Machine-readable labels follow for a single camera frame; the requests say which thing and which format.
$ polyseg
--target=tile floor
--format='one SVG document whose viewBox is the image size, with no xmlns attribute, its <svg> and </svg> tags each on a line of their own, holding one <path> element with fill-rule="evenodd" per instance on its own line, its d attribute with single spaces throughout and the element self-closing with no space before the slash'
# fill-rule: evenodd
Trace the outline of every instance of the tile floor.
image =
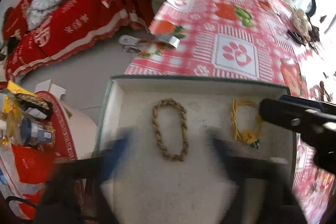
<svg viewBox="0 0 336 224">
<path fill-rule="evenodd" d="M 131 28 L 123 27 L 114 37 L 97 41 L 90 49 L 60 63 L 29 72 L 20 85 L 34 91 L 38 83 L 52 79 L 55 85 L 67 90 L 63 99 L 67 105 L 81 110 L 98 124 L 108 79 L 112 75 L 123 74 L 135 56 L 122 51 L 118 38 L 123 34 L 143 37 L 146 32 L 134 32 Z"/>
</svg>

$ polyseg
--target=bracelet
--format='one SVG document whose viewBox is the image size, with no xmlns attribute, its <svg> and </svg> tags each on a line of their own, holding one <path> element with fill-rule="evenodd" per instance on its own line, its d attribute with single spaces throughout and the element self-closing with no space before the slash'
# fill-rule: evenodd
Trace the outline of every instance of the bracelet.
<svg viewBox="0 0 336 224">
<path fill-rule="evenodd" d="M 235 134 L 235 140 L 238 140 L 240 142 L 245 142 L 251 147 L 258 149 L 259 144 L 260 144 L 259 132 L 261 130 L 261 125 L 263 121 L 259 115 L 256 115 L 255 117 L 256 130 L 255 131 L 253 130 L 240 131 L 238 129 L 237 122 L 236 122 L 236 111 L 237 111 L 237 107 L 239 106 L 251 106 L 251 107 L 258 109 L 258 105 L 257 103 L 251 102 L 251 101 L 242 101 L 242 100 L 233 99 L 232 110 L 231 110 L 231 121 L 232 121 L 233 131 Z"/>
<path fill-rule="evenodd" d="M 167 147 L 163 144 L 162 134 L 159 129 L 159 124 L 157 122 L 158 117 L 158 110 L 161 107 L 165 106 L 172 106 L 176 108 L 181 115 L 181 131 L 182 131 L 182 140 L 183 140 L 183 147 L 181 150 L 181 153 L 179 155 L 171 155 L 167 152 Z M 188 137 L 187 137 L 187 123 L 186 123 L 186 109 L 179 103 L 173 100 L 172 98 L 161 100 L 153 107 L 153 119 L 152 124 L 155 132 L 155 138 L 156 138 L 156 145 L 160 148 L 161 153 L 164 158 L 168 160 L 179 160 L 184 161 L 184 157 L 188 154 L 189 149 L 189 143 L 188 143 Z"/>
</svg>

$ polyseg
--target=yellow string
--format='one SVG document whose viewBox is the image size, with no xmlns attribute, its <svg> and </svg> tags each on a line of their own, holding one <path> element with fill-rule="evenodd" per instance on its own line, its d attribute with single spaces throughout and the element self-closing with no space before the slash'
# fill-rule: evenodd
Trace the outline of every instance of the yellow string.
<svg viewBox="0 0 336 224">
<path fill-rule="evenodd" d="M 251 145 L 258 140 L 259 133 L 261 130 L 261 125 L 263 121 L 259 115 L 256 115 L 255 117 L 256 130 L 255 131 L 254 130 L 240 131 L 238 129 L 237 122 L 236 122 L 236 112 L 237 112 L 237 107 L 239 106 L 251 106 L 251 107 L 258 109 L 258 104 L 252 101 L 243 101 L 243 100 L 236 100 L 236 99 L 233 99 L 232 101 L 231 122 L 232 122 L 232 127 L 233 127 L 234 135 L 235 135 L 234 138 L 237 141 L 245 142 Z"/>
</svg>

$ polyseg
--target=pink checkered tablecloth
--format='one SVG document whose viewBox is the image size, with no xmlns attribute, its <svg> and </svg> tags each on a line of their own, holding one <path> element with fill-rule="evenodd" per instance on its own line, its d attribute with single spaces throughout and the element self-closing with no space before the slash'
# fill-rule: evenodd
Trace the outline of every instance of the pink checkered tablecloth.
<svg viewBox="0 0 336 224">
<path fill-rule="evenodd" d="M 166 0 L 150 31 L 172 33 L 181 40 L 178 48 L 154 44 L 125 73 L 252 79 L 288 85 L 292 95 L 308 98 L 296 46 L 287 35 L 293 29 L 290 16 L 282 0 Z M 333 176 L 328 175 L 330 185 L 314 187 L 327 173 L 313 165 L 314 150 L 299 137 L 297 151 L 293 191 L 315 224 L 325 211 Z"/>
</svg>

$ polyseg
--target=open box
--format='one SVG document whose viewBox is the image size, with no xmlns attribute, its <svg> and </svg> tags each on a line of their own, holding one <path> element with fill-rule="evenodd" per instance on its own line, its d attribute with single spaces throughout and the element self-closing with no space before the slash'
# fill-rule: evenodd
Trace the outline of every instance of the open box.
<svg viewBox="0 0 336 224">
<path fill-rule="evenodd" d="M 135 127 L 129 152 L 103 185 L 104 193 L 121 223 L 217 223 L 234 194 L 235 185 L 223 172 L 205 129 L 221 128 L 223 138 L 233 140 L 230 111 L 233 98 L 260 102 L 290 94 L 285 86 L 270 83 L 191 76 L 119 75 L 106 89 L 96 150 L 116 137 L 120 127 Z M 152 109 L 160 100 L 173 98 L 187 110 L 189 153 L 184 162 L 165 160 L 156 145 Z M 254 121 L 250 109 L 242 109 L 239 128 Z M 179 112 L 160 109 L 158 122 L 168 152 L 182 148 Z M 296 135 L 264 122 L 260 148 L 245 149 L 252 157 L 283 158 L 284 176 L 293 183 Z M 252 223 L 261 202 L 262 185 L 254 184 L 245 204 L 245 223 Z"/>
</svg>

